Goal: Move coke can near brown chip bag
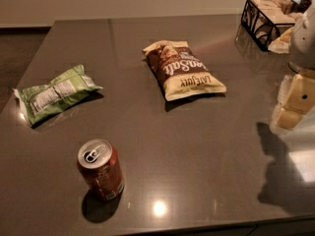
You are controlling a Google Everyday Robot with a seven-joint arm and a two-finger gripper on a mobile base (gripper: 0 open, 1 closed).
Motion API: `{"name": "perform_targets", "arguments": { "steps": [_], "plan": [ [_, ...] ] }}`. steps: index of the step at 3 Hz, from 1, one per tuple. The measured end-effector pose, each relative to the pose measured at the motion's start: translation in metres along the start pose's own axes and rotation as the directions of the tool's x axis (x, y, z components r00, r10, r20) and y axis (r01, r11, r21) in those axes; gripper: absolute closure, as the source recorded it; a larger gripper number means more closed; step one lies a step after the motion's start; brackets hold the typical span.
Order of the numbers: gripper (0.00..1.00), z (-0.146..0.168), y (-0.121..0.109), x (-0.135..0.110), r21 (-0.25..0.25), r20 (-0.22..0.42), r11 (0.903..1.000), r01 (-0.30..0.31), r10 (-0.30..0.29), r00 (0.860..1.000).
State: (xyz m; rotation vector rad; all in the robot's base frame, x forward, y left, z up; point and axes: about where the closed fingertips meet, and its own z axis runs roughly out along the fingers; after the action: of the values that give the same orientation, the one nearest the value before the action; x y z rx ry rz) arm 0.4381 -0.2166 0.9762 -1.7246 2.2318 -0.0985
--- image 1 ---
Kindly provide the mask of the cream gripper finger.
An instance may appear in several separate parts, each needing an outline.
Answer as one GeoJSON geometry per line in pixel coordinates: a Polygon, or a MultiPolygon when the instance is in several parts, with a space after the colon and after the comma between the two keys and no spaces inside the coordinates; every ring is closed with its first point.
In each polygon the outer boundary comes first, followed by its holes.
{"type": "Polygon", "coordinates": [[[274,110],[274,125],[293,130],[315,106],[315,78],[311,74],[285,75],[274,110]]]}

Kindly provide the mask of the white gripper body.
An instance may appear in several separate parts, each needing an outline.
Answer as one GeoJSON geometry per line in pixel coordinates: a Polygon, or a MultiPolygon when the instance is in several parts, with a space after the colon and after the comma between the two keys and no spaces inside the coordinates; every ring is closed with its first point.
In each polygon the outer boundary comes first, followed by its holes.
{"type": "Polygon", "coordinates": [[[315,70],[315,0],[295,23],[290,39],[289,62],[291,70],[315,70]]]}

